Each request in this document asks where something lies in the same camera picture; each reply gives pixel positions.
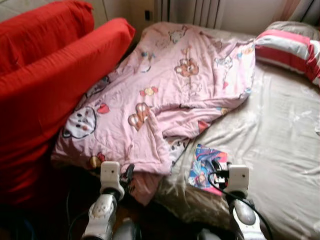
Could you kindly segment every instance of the red sofa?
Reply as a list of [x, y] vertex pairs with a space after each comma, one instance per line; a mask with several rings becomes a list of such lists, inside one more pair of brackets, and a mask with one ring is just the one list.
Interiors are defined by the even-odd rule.
[[54, 2], [0, 23], [0, 204], [31, 208], [63, 192], [50, 166], [55, 135], [135, 34], [121, 18], [93, 30], [91, 11]]

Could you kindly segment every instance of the comic book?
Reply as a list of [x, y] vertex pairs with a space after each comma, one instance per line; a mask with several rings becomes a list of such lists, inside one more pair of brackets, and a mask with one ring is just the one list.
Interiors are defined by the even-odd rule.
[[198, 144], [193, 158], [188, 184], [221, 196], [222, 193], [209, 183], [208, 175], [214, 169], [212, 161], [218, 161], [222, 169], [227, 169], [227, 153]]

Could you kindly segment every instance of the beige bed sheet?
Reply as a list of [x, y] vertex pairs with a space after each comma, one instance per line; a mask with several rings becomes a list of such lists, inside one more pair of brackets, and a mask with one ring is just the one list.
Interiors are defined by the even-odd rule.
[[[231, 36], [207, 31], [224, 39]], [[320, 240], [320, 95], [316, 86], [295, 73], [257, 63], [245, 104], [192, 140], [172, 175], [160, 183], [155, 201], [177, 217], [227, 229], [226, 202], [187, 185], [197, 144], [227, 152], [230, 162], [249, 166], [249, 197], [268, 220], [275, 239]]]

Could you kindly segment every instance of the cartoon print blanket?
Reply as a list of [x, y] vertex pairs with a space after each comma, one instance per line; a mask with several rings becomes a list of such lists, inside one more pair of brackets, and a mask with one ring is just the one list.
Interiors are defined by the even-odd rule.
[[83, 96], [52, 162], [92, 170], [118, 161], [122, 172], [134, 164], [131, 194], [147, 204], [189, 139], [247, 99], [254, 67], [253, 41], [224, 42], [197, 26], [156, 23]]

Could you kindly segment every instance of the striped pillow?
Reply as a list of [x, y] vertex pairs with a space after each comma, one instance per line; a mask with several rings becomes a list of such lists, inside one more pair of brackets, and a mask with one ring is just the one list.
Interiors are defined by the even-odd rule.
[[304, 74], [313, 84], [319, 85], [320, 41], [271, 29], [255, 39], [255, 57], [257, 60]]

